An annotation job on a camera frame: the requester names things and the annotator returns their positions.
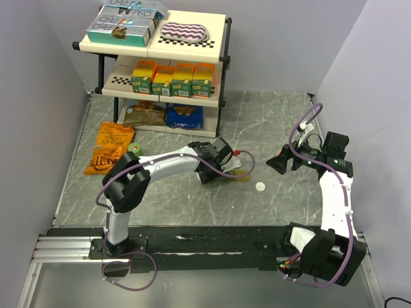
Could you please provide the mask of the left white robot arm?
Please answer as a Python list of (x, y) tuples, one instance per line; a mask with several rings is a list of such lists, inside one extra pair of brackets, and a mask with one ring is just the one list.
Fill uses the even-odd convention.
[(104, 250), (108, 256), (121, 257), (127, 250), (131, 212), (141, 203), (148, 186), (179, 173), (195, 172), (202, 184), (241, 166), (227, 141), (190, 142), (179, 150), (154, 156), (125, 153), (104, 177), (98, 205), (107, 209)]

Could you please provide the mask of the green weekly pill organizer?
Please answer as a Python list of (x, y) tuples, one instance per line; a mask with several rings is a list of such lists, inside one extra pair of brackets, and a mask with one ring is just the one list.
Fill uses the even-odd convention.
[(228, 180), (248, 182), (251, 179), (251, 176), (247, 175), (247, 171), (242, 169), (231, 170), (226, 175)]

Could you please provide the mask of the white bottle cap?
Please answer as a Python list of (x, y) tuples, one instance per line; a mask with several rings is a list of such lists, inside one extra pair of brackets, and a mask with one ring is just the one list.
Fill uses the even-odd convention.
[(265, 185), (263, 182), (257, 182), (257, 183), (255, 184), (255, 189), (256, 189), (258, 192), (263, 192), (263, 191), (266, 189), (266, 185)]

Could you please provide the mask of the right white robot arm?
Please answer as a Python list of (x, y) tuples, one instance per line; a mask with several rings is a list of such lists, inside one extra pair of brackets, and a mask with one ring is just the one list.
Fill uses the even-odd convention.
[(322, 222), (318, 230), (298, 223), (286, 226), (281, 250), (292, 258), (279, 266), (287, 276), (303, 274), (346, 286), (365, 257), (365, 243), (358, 240), (353, 226), (351, 186), (353, 165), (345, 159), (349, 137), (328, 132), (320, 148), (310, 146), (310, 133), (300, 132), (299, 140), (286, 144), (266, 164), (279, 174), (302, 166), (316, 170), (322, 193)]

